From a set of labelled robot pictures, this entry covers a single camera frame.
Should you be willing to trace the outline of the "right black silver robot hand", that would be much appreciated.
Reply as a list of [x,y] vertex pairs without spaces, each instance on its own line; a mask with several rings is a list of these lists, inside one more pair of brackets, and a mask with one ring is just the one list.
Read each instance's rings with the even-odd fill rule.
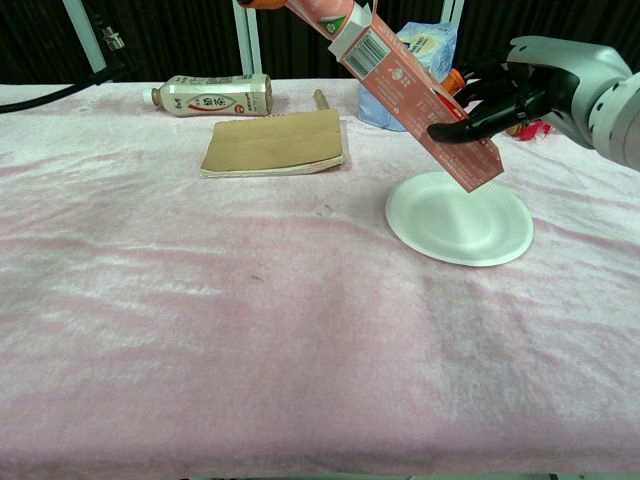
[[429,126],[433,140],[469,143],[542,120],[578,145],[638,168],[639,76],[614,48],[521,36],[457,71],[466,84],[454,98],[475,107],[465,120]]

